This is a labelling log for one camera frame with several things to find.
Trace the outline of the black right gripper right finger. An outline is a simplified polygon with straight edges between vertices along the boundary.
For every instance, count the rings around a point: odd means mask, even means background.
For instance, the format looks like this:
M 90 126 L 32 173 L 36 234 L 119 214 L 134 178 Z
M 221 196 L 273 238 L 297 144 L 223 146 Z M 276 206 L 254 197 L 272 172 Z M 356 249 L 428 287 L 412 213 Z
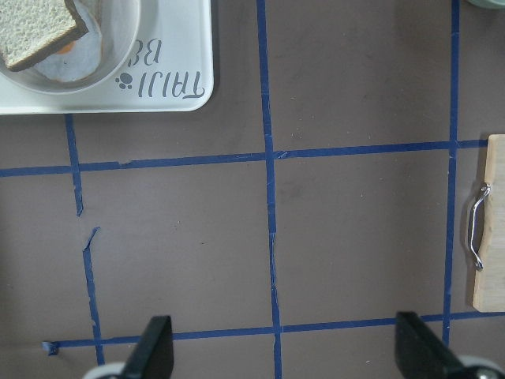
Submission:
M 466 368 L 414 312 L 397 312 L 395 362 L 404 378 L 465 378 Z

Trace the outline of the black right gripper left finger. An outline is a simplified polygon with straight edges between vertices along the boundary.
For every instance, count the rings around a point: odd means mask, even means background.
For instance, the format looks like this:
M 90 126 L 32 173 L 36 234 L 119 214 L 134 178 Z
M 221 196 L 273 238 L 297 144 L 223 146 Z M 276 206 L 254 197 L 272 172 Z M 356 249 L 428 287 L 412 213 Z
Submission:
M 170 316 L 155 316 L 148 322 L 121 378 L 169 379 L 174 370 L 174 345 Z

